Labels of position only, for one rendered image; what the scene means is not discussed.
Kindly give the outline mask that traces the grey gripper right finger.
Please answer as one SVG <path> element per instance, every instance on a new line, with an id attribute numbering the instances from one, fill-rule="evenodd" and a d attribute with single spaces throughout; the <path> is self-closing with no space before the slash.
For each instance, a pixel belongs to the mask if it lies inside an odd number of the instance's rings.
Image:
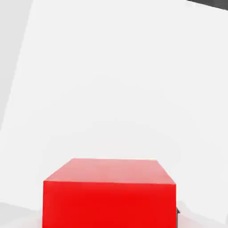
<path id="1" fill-rule="evenodd" d="M 200 214 L 193 213 L 183 201 L 177 201 L 179 210 L 177 228 L 228 228 L 228 216 L 226 223 L 220 223 Z"/>

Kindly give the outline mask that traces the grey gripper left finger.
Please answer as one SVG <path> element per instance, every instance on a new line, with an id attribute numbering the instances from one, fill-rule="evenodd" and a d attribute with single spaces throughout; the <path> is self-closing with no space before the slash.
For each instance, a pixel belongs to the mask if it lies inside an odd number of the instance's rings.
<path id="1" fill-rule="evenodd" d="M 42 228 L 42 211 L 0 202 L 0 228 Z"/>

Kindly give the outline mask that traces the small red cube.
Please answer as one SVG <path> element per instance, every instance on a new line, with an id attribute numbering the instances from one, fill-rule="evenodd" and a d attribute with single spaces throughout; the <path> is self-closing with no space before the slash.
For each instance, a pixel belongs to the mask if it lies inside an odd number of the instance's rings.
<path id="1" fill-rule="evenodd" d="M 156 160 L 72 159 L 43 182 L 42 228 L 177 228 L 176 184 Z"/>

